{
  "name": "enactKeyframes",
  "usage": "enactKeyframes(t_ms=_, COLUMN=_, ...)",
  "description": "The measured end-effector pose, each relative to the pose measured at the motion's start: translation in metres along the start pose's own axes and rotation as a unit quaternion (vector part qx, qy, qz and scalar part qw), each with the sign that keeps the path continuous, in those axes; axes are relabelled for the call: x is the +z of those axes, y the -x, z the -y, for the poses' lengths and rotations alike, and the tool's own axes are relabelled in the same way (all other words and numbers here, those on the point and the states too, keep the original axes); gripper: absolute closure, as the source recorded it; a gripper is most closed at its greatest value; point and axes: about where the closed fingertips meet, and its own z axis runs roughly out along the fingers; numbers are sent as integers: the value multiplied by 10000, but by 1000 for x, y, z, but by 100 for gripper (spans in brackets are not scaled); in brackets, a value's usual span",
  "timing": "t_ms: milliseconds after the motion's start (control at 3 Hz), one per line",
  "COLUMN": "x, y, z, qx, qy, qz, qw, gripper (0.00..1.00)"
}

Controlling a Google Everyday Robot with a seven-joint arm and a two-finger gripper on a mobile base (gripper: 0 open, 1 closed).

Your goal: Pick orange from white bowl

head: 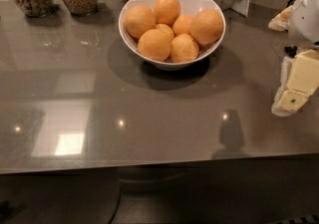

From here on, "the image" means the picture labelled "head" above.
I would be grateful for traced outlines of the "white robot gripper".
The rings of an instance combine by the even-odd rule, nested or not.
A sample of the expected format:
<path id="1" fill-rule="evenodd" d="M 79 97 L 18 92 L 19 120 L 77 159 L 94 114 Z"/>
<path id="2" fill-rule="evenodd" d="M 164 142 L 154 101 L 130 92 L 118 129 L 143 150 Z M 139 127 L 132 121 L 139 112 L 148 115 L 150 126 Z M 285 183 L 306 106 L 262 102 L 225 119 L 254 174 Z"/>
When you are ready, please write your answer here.
<path id="1" fill-rule="evenodd" d="M 287 31 L 292 41 L 319 45 L 319 0 L 295 0 L 268 24 L 274 31 Z M 273 114 L 290 116 L 298 112 L 319 88 L 319 51 L 308 49 L 281 64 L 280 87 L 271 107 Z"/>

